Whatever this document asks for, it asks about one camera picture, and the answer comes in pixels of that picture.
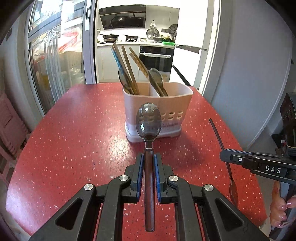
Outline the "person's right hand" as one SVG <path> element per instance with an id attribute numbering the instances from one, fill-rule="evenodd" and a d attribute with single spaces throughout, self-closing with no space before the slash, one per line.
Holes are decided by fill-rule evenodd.
<path id="1" fill-rule="evenodd" d="M 285 211 L 290 208 L 295 208 L 295 195 L 288 201 L 285 201 L 280 196 L 280 182 L 275 181 L 272 190 L 272 203 L 270 205 L 270 224 L 277 228 L 283 228 L 283 222 L 287 219 Z"/>

